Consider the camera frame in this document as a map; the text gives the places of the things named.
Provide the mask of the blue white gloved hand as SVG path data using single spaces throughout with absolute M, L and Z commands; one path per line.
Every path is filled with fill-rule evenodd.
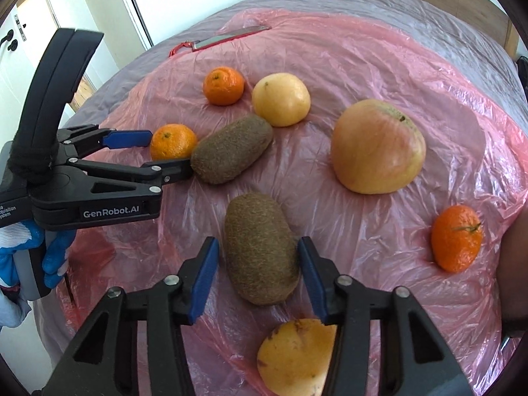
M 47 296 L 66 273 L 75 231 L 47 232 L 32 220 L 1 229 L 1 326 L 19 326 L 29 303 Z

